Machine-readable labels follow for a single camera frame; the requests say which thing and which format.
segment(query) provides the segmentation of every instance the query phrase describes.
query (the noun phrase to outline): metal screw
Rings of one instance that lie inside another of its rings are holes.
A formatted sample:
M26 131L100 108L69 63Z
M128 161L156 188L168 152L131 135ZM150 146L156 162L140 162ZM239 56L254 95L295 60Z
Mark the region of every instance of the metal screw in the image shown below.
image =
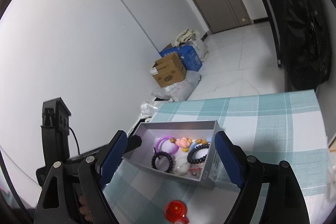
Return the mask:
M85 161L89 164L91 162L93 162L95 160L95 157L94 156L88 156Z
M53 167L54 168L58 168L58 167L60 167L61 166L61 162L60 161L56 161L54 164L53 164Z
M254 156L248 156L248 157L247 157L247 161L248 161L248 162L256 162L256 160L257 160L257 159L256 159L256 157L254 157Z
M281 166L287 168L287 167L289 167L289 163L287 161L283 160L281 162Z

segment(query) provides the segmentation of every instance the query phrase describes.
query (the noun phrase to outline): blue gripper pad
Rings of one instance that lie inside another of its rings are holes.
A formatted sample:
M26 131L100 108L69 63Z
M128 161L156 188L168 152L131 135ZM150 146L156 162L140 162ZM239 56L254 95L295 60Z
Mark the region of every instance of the blue gripper pad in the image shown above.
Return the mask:
M245 182L242 177L240 164L219 132L215 135L215 148L231 182L237 185L238 188L242 189Z
M127 134L122 132L119 138L115 141L113 147L110 149L110 152L105 157L103 164L100 166L99 183L101 187L111 182L111 179L120 164L121 157L124 154L126 147Z

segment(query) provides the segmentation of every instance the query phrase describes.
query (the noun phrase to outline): pink toy figure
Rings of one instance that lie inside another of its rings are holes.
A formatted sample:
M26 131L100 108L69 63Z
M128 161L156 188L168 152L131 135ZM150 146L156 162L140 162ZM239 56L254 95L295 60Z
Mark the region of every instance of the pink toy figure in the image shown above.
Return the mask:
M192 142L193 141L191 139L183 137L181 139L177 139L175 143L182 148L183 152L188 152L189 146L191 145Z

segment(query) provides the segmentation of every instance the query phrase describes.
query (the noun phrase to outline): finger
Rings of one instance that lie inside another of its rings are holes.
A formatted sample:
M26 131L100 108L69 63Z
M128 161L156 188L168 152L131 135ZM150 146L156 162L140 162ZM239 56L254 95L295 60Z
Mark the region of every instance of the finger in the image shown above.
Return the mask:
M90 216L90 215L86 215L86 216L84 216L84 218L85 218L85 220L86 220L86 221L90 221L90 222L92 221L92 219L91 219L91 216Z
M85 197L83 195L81 195L79 198L78 198L78 201L81 205L86 205L86 200L85 200Z
M87 206L82 206L81 208L79 208L79 212L82 215L88 215L89 214L89 209L87 208Z

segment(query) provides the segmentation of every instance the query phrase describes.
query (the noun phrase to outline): plaid tablecloth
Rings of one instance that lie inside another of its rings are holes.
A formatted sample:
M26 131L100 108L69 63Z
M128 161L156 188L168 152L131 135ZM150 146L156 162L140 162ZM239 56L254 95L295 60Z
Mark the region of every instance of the plaid tablecloth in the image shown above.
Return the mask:
M247 155L278 164L287 160L316 223L326 191L327 140L320 107L312 90L236 98L164 103L152 122L217 120L230 140ZM258 223L266 199L263 184L251 223ZM158 178L122 162L105 197L121 224L168 223L164 206L179 199L191 224L219 224L228 216L239 189L221 165L213 190Z

